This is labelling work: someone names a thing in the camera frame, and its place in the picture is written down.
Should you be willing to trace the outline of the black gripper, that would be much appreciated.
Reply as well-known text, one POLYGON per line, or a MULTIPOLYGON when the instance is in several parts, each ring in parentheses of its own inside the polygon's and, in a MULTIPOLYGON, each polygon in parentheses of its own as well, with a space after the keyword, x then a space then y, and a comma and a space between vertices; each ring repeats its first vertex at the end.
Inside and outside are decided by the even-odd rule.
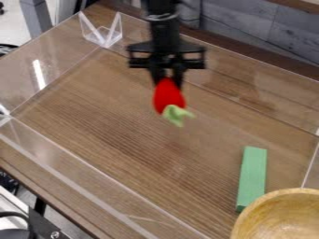
POLYGON ((178 47, 173 51, 154 49, 150 41, 130 44, 125 50, 128 53, 129 67, 149 68, 154 85, 157 85, 165 77, 164 68, 173 67, 172 79, 178 89, 181 89, 185 70, 205 68, 205 48, 184 40, 180 41, 178 47))

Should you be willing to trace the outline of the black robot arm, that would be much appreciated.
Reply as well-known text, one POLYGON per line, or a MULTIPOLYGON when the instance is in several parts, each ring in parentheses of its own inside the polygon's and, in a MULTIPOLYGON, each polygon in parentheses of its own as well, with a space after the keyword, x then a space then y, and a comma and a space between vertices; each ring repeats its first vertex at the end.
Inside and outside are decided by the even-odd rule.
POLYGON ((153 84, 172 70, 172 81, 180 89, 184 72, 205 68, 205 48, 184 41, 178 31, 178 4, 181 0, 144 0, 144 19, 149 24, 150 39, 126 46, 128 66, 149 71, 153 84))

